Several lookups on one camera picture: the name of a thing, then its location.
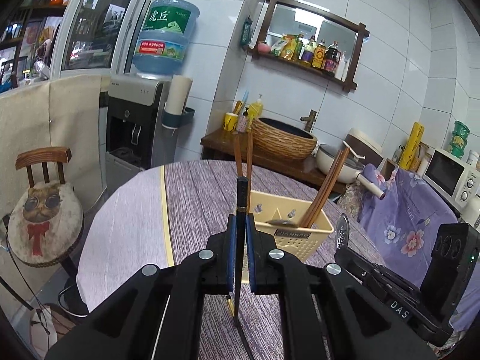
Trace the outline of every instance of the microwave oven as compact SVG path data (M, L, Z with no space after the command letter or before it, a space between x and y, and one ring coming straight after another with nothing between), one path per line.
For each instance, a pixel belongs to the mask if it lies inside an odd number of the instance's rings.
M480 172L442 149L435 149L423 179L450 205L462 212L480 185Z

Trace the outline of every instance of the cat print cushion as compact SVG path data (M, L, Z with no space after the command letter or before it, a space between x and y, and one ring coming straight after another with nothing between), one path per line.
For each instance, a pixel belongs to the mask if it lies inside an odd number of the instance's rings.
M15 255L30 266L56 263L82 232L83 210L71 184L40 182L23 194L8 225Z

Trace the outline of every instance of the metal screw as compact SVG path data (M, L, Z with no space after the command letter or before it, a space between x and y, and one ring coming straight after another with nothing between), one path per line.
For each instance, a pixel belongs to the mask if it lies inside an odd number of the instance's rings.
M270 252L268 252L268 255L273 259L279 260L285 256L285 253L280 249L272 249Z
M327 272L330 273L331 275L337 275L340 272L342 272L342 268L340 268L340 266L335 263L328 264L326 269L327 269Z
M142 268L142 273L145 276L154 275L156 272L157 272L157 267L154 266L153 264L148 264Z
M213 257L213 252L210 249L203 249L198 252L198 257L203 260L209 260Z

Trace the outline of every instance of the red bow tie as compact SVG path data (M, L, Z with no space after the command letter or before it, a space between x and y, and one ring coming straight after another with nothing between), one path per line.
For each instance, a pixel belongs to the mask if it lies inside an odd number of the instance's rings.
M33 237L33 247L32 254L33 256L43 256L42 249L40 248L40 237L44 236L47 230L50 229L50 222L43 223L30 223L27 226L28 240L31 240Z

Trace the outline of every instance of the wooden mirror frame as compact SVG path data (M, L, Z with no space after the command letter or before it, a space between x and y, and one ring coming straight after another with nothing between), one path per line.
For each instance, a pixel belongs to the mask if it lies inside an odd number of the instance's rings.
M362 44L363 44L363 39L367 38L370 35L370 32L365 29L365 24L359 23L355 24L347 19L344 19L343 17L337 16L331 12L327 12L323 9L317 8L317 7L312 7L311 5L300 3L295 0L265 0L268 1L268 8L265 13L265 18L263 19L262 26L260 27L260 32L258 34L257 42L255 44L255 47L252 52L252 58L253 59L258 59L260 57L267 57L270 59L276 59L278 61L294 65L298 68L301 68L305 71L309 71L310 73L316 74L318 76L321 76L325 78L326 80L333 81L340 85L345 92L350 92L352 89L357 88L357 84L353 82L353 78L355 76L355 72L357 70L357 65L359 62L360 58L360 52L362 51ZM265 42L266 37L267 37L267 32L268 29L270 28L270 24L272 21L273 14L275 12L275 7L277 5L285 5L286 7L290 8L300 8L308 12L312 12L318 15L321 15L325 18L327 18L330 21L333 21L336 24L341 25L342 27L348 28L349 30L352 30L357 33L357 38L354 43L353 47L353 52L352 52L352 57L350 59L350 65L349 65L349 70L347 71L345 81L341 81L339 79L336 79L333 76L329 76L327 74L322 73L320 70L305 66L303 64L299 64L294 61L288 61L286 59L278 58L275 55L272 54L265 54L258 52L257 45L260 42Z

